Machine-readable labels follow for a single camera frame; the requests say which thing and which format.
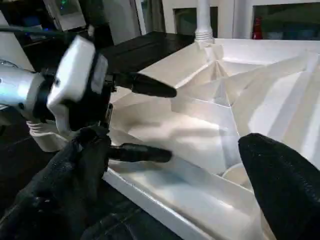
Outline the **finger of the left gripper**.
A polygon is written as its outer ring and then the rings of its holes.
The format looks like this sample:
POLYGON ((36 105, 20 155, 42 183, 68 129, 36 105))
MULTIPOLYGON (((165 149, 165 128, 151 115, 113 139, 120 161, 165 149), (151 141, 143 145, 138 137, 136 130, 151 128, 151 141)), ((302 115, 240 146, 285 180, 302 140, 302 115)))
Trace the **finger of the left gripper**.
POLYGON ((131 90, 135 94, 151 97, 176 97, 177 90, 153 77, 139 72, 118 72, 113 74, 117 87, 131 90))
POLYGON ((167 163, 172 158, 170 150, 133 143, 111 145, 108 150, 108 158, 121 162, 157 162, 167 163))

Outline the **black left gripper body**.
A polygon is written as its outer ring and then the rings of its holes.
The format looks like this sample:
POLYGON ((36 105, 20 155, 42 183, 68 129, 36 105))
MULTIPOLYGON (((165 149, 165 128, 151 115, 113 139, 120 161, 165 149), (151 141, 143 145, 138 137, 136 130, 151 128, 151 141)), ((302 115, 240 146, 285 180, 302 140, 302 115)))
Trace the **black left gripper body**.
POLYGON ((114 108, 110 103, 111 94, 116 91, 114 77, 107 75, 101 80, 98 93, 92 89, 92 83, 93 81, 89 80, 82 98, 70 105, 68 120, 72 131, 95 124, 109 128, 114 108))

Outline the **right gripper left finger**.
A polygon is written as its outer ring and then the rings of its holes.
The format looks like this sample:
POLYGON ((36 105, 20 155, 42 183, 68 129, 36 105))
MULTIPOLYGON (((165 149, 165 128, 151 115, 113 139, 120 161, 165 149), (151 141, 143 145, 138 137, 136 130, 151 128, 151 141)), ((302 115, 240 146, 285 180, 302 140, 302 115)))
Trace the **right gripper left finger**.
POLYGON ((0 238, 79 240, 98 198, 110 145, 102 127, 79 130, 17 193, 0 220, 0 238))

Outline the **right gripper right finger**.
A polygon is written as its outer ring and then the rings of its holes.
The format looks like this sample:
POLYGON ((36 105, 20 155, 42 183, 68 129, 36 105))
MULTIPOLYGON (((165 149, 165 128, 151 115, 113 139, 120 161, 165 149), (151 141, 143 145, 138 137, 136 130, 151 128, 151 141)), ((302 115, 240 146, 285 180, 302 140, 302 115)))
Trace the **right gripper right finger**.
POLYGON ((278 240, 320 238, 320 171, 291 147, 260 133, 238 140, 255 198, 278 240))

